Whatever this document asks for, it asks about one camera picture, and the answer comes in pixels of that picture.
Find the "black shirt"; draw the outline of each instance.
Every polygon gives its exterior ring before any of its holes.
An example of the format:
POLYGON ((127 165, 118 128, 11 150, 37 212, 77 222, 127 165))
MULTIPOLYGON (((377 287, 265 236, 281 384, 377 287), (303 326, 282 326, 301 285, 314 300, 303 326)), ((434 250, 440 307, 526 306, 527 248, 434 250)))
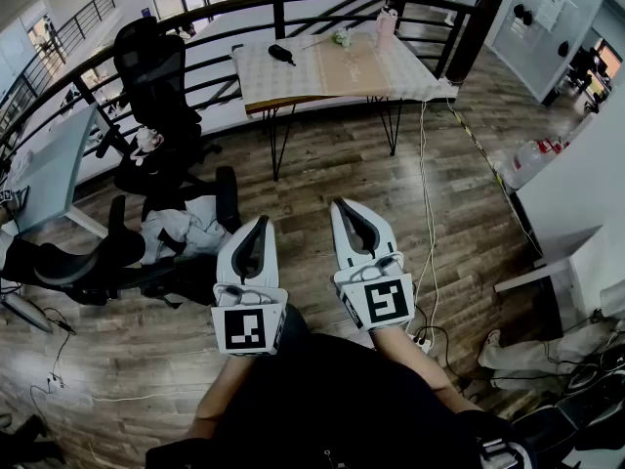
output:
POLYGON ((502 419, 453 413, 402 364, 317 334, 257 360, 212 440, 151 449, 146 469, 480 468, 477 439, 499 437, 525 445, 502 419))

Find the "desk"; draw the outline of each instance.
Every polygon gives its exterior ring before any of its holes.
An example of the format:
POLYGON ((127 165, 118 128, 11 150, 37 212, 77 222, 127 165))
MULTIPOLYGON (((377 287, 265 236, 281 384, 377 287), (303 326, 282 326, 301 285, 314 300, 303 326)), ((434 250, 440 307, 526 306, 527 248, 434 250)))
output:
POLYGON ((25 206, 16 214, 21 234, 62 216, 99 237, 108 234, 104 226, 72 205, 78 168, 94 123, 103 130, 96 105, 72 114, 50 131, 51 143, 32 156, 16 183, 8 185, 14 190, 28 186, 25 206))
POLYGON ((430 71, 393 36, 382 51, 376 45, 377 37, 370 33, 354 33, 349 49, 324 40, 318 35, 303 35, 272 42, 244 45, 232 52, 239 76, 245 112, 262 112, 270 135, 273 179, 277 181, 290 130, 287 126, 282 151, 276 147, 275 118, 281 107, 295 107, 337 97, 367 97, 379 105, 383 99, 398 100, 396 124, 388 110, 380 111, 385 132, 395 154, 397 132, 403 100, 429 101, 436 98, 454 98, 457 89, 446 81, 438 81, 430 71), (292 64, 276 60, 268 53, 272 44, 278 44, 293 54, 292 64))
POLYGON ((625 280, 625 225, 608 221, 596 230, 571 255, 550 262, 526 275, 495 285, 500 292, 542 277, 568 272, 575 309, 583 318, 602 307, 602 290, 625 280))

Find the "power strip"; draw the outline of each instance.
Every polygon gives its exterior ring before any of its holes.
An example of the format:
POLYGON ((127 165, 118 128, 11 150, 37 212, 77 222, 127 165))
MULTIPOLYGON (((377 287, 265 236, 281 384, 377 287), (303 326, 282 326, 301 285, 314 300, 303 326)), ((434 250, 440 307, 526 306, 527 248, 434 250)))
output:
POLYGON ((417 346, 418 348, 421 348, 421 351, 423 351, 426 355, 432 349, 432 341, 430 339, 422 338, 421 340, 419 339, 415 340, 414 335, 408 334, 408 336, 410 337, 410 340, 414 342, 414 345, 417 346))

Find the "white tablecloth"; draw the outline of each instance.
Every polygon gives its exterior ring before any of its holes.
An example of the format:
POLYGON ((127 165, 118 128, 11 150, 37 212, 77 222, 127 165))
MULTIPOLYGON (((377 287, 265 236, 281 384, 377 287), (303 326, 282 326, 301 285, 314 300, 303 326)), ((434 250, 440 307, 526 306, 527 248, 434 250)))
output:
POLYGON ((232 52, 239 75, 243 102, 255 103, 300 96, 380 96, 429 101, 453 97, 446 81, 438 81, 396 37, 378 50, 377 37, 354 33, 345 50, 330 39, 305 35, 245 45, 232 52), (273 58, 272 44, 293 54, 296 66, 273 58))

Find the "black metal railing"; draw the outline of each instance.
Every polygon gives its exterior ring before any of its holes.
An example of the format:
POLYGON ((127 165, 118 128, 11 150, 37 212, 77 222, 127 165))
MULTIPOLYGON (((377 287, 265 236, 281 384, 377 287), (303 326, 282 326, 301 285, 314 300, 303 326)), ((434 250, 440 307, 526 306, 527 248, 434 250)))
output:
MULTIPOLYGON (((344 15, 340 17, 336 16, 315 16, 311 18, 297 18, 293 20, 289 20, 287 16, 284 14, 285 3, 289 2, 302 2, 307 0, 229 0, 226 2, 219 2, 207 7, 203 7, 200 9, 196 9, 190 11, 188 13, 184 13, 181 15, 177 15, 169 20, 161 21, 157 28, 160 32, 168 32, 170 30, 176 29, 180 26, 186 25, 190 22, 199 21, 206 18, 211 18, 215 15, 223 15, 228 14, 235 11, 240 11, 242 9, 251 9, 251 8, 259 8, 264 6, 271 6, 272 8, 272 16, 273 19, 271 22, 267 22, 264 24, 258 24, 253 26, 241 27, 238 29, 232 29, 230 31, 213 34, 210 36, 206 36, 204 38, 191 41, 187 43, 187 48, 197 48, 202 47, 206 44, 216 42, 222 40, 227 37, 241 35, 245 33, 250 33, 254 31, 259 31, 263 29, 274 29, 275 38, 282 38, 286 36, 286 27, 291 25, 308 25, 315 24, 320 22, 336 22, 340 21, 350 21, 351 23, 356 22, 365 22, 365 21, 374 21, 376 19, 375 16, 370 15, 344 15)), ((411 19, 399 17, 399 22, 414 22, 428 26, 438 26, 441 28, 450 29, 448 36, 444 40, 444 42, 438 40, 437 43, 444 43, 444 47, 442 52, 439 55, 431 55, 431 56, 423 56, 421 59, 430 59, 436 61, 435 68, 435 76, 441 77, 443 72, 446 69, 446 77, 452 82, 462 82, 468 75, 473 62, 478 56, 479 48, 483 43, 483 40, 486 36, 486 33, 490 29, 490 26, 494 20, 494 17, 497 13, 501 0, 480 0, 479 5, 477 7, 469 7, 463 4, 459 4, 456 2, 449 2, 446 0, 371 0, 377 2, 388 2, 392 5, 405 5, 406 3, 412 3, 417 5, 424 5, 429 7, 440 8, 444 11, 454 11, 457 13, 455 24, 450 26, 444 21, 429 21, 429 20, 420 20, 420 19, 411 19), (460 35, 460 31, 465 21, 465 18, 469 17, 467 20, 465 30, 462 33, 460 41, 458 42, 458 36, 460 35)), ((424 43, 433 43, 429 38, 420 38, 420 37, 411 37, 411 36, 402 36, 400 37, 404 41, 414 42, 424 42, 424 43)), ((61 80, 52 84, 41 96, 39 96, 35 102, 29 106, 20 116, 16 119, 8 128, 7 131, 0 136, 0 148, 3 149, 3 158, 2 158, 2 167, 3 169, 8 169, 10 159, 15 154, 15 152, 30 138, 34 137, 39 130, 45 127, 49 122, 51 122, 56 116, 67 112, 72 106, 74 106, 77 102, 84 100, 88 104, 96 103, 96 98, 94 93, 99 89, 102 89, 103 86, 109 85, 112 82, 120 82, 119 75, 117 73, 112 74, 108 78, 100 81, 99 83, 87 87, 84 83, 81 75, 86 71, 97 67, 103 62, 111 59, 114 55, 113 46, 110 46, 100 52, 98 52, 95 56, 85 61, 83 64, 79 65, 69 73, 67 73, 61 80), (70 84, 74 84, 77 90, 80 92, 80 97, 74 99, 69 105, 60 108, 57 112, 53 113, 49 116, 44 122, 39 124, 34 130, 30 131, 24 137, 21 137, 19 142, 15 145, 8 145, 12 135, 19 130, 22 125, 28 120, 32 114, 42 107, 46 102, 52 99, 58 92, 60 92, 63 88, 67 87, 70 84)), ((189 73, 192 71, 199 70, 201 68, 210 67, 214 64, 221 64, 231 61, 230 56, 219 56, 217 58, 212 58, 206 61, 202 61, 200 63, 187 65, 185 67, 185 73, 189 73)), ((222 76, 219 78, 214 78, 209 81, 195 84, 193 86, 187 87, 185 89, 186 94, 189 92, 197 92, 202 89, 206 89, 209 87, 214 87, 217 85, 227 84, 234 79, 232 74, 222 76)), ((225 91, 222 92, 223 95, 215 98, 214 96, 208 97, 206 101, 202 101, 200 103, 196 103, 191 106, 196 110, 205 109, 212 105, 217 105, 223 103, 225 101, 229 101, 231 99, 240 98, 240 94, 234 93, 230 95, 224 95, 225 91)), ((119 133, 115 124, 120 121, 128 118, 132 115, 132 111, 129 110, 120 114, 118 116, 110 119, 106 114, 106 107, 110 107, 112 105, 116 105, 119 101, 124 99, 124 95, 117 96, 113 99, 109 99, 101 104, 99 104, 99 111, 101 115, 104 117, 109 130, 112 130, 111 134, 114 134, 116 140, 119 141, 120 145, 123 145, 123 142, 120 139, 123 139, 133 133, 135 133, 140 125, 137 125, 129 130, 126 130, 122 133, 119 133)), ((97 148, 89 149, 85 154, 89 154, 91 152, 96 151, 97 148)))
MULTIPOLYGON (((318 18, 329 18, 329 23, 325 24, 323 27, 321 27, 319 29, 311 30, 311 28, 314 27, 315 24, 322 23, 323 21, 308 22, 306 24, 303 24, 303 25, 299 26, 297 29, 291 31, 289 34, 286 35, 286 37, 287 38, 292 38, 294 36, 298 36, 298 35, 303 34, 305 31, 308 31, 310 34, 323 33, 324 31, 327 31, 328 29, 331 29, 332 27, 339 25, 343 21, 343 19, 341 18, 342 14, 339 14, 339 12, 343 11, 344 9, 349 8, 351 5, 355 4, 358 1, 359 0, 344 0, 343 2, 335 5, 334 7, 331 7, 327 11, 319 14, 317 16, 318 18)), ((358 5, 357 7, 355 7, 353 9, 345 12, 345 16, 356 16, 358 13, 364 11, 365 9, 371 9, 372 7, 379 7, 379 5, 380 5, 380 1, 379 0, 368 0, 368 1, 358 5)), ((373 13, 369 14, 368 16, 377 16, 378 12, 379 12, 379 10, 376 8, 376 10, 373 13)), ((362 24, 363 22, 364 21, 351 22, 350 24, 348 24, 345 27, 346 28, 354 28, 354 27, 357 27, 358 25, 362 24)), ((232 88, 232 86, 237 81, 238 81, 238 78, 234 79, 234 80, 231 80, 230 82, 226 83, 219 91, 217 91, 213 95, 212 99, 220 98, 225 92, 230 90, 232 88)), ((240 90, 240 88, 237 88, 236 90, 232 91, 231 93, 232 94, 238 94, 240 96, 241 90, 240 90)), ((230 101, 231 101, 230 99, 228 99, 227 101, 222 101, 222 105, 226 105, 230 101)))
POLYGON ((36 54, 0 103, 0 134, 46 90, 67 57, 114 7, 113 0, 92 0, 51 32, 47 43, 35 46, 36 54))

